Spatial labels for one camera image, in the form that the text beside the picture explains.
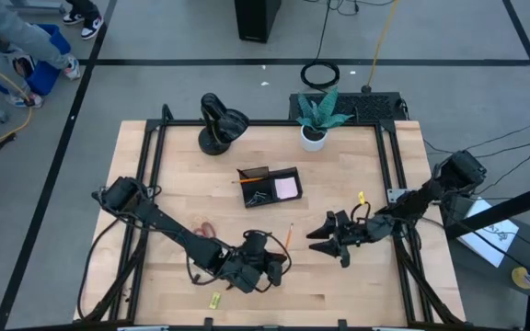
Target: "sneaker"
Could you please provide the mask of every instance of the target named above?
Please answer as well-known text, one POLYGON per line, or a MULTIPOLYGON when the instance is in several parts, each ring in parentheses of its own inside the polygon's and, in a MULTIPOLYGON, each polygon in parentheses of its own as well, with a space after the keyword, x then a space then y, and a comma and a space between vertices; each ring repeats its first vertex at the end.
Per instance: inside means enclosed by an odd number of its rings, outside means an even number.
POLYGON ((90 40, 97 36, 102 25, 103 17, 98 17, 95 20, 86 19, 81 30, 81 38, 83 40, 90 40))
POLYGON ((64 75, 70 80, 75 80, 81 77, 81 72, 79 71, 79 61, 71 54, 68 55, 69 66, 63 70, 64 75))
POLYGON ((44 103, 44 99, 35 93, 29 94, 29 100, 26 100, 23 97, 6 95, 6 101, 10 105, 19 107, 19 108, 26 108, 26 107, 40 108, 42 107, 42 104, 44 103))
POLYGON ((74 25, 80 22, 83 22, 85 19, 81 16, 81 14, 77 13, 69 13, 63 17, 63 23, 65 25, 74 25))

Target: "gray floor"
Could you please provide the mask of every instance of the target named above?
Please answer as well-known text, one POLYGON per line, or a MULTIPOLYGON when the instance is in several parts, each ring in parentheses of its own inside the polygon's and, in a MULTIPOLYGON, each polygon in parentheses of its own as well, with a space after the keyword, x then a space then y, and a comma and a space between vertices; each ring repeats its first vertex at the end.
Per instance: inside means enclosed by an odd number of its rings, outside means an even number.
MULTIPOLYGON (((108 0, 95 0, 105 10, 108 0)), ((316 54, 325 7, 285 0, 268 44, 237 38, 234 1, 119 0, 100 59, 310 58, 316 54)), ((513 0, 530 39, 530 1, 513 0)), ((352 4, 343 10, 352 10, 352 4)), ((321 57, 373 56, 389 6, 361 5, 356 17, 331 13, 321 57)), ((57 16, 26 16, 60 24, 57 16)), ((78 28, 63 28, 74 53, 86 59, 93 41, 78 28)), ((381 52, 387 59, 526 59, 524 47, 498 0, 403 0, 381 52)), ((96 66, 52 192, 8 327, 71 321, 76 292, 91 243, 98 207, 91 190, 106 180, 122 120, 158 117, 168 103, 177 119, 197 119, 200 97, 214 92, 252 119, 285 119, 291 93, 307 91, 301 66, 96 66)), ((368 66, 341 66, 341 92, 357 92, 368 66)), ((322 79, 328 73, 313 70, 322 79)), ((59 79, 18 139, 0 152, 0 302, 48 174, 78 82, 59 79)), ((457 149, 530 123, 530 67, 379 66, 374 91, 399 91, 427 140, 457 149)), ((11 120, 25 110, 0 98, 11 120)), ((530 142, 530 131, 476 149, 485 154, 530 142)), ((530 154, 530 147, 484 159, 490 183, 530 154)), ((441 160, 430 155, 431 162, 441 160)), ((508 197, 530 189, 530 162, 484 197, 508 197)), ((520 220, 530 223, 530 213, 520 220)), ((508 327, 524 321, 526 298, 456 271, 467 317, 477 325, 508 327)))

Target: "white pot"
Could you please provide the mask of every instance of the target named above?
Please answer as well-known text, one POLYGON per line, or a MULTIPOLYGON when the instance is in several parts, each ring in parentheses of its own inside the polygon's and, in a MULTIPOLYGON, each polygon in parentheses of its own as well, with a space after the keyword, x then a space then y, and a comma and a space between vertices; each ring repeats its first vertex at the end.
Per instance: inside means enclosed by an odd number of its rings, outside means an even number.
POLYGON ((324 137, 320 139, 319 141, 311 141, 304 135, 304 125, 302 126, 302 130, 300 130, 300 133, 302 134, 302 147, 308 152, 316 152, 322 149, 324 146, 324 142, 327 140, 328 137, 328 131, 324 133, 324 137))

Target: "plant pot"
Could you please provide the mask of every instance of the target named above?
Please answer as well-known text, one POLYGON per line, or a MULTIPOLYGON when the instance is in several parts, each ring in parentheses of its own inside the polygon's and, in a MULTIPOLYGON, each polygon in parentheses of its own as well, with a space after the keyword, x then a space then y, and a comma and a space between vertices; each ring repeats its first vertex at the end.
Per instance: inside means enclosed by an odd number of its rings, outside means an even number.
POLYGON ((300 132, 302 133, 302 147, 308 152, 316 152, 322 149, 328 136, 328 131, 326 131, 319 137, 320 134, 311 132, 304 125, 300 132))

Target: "succulent plant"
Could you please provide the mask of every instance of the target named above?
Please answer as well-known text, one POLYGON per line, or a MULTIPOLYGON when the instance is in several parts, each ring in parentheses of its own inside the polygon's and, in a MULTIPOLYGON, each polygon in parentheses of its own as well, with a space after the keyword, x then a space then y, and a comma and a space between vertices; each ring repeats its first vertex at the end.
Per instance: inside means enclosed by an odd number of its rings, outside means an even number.
POLYGON ((302 117, 299 117, 297 121, 313 132, 322 133, 342 125, 352 115, 332 114, 338 96, 337 87, 334 87, 317 105, 314 101, 308 102, 308 99, 303 94, 298 94, 302 117))

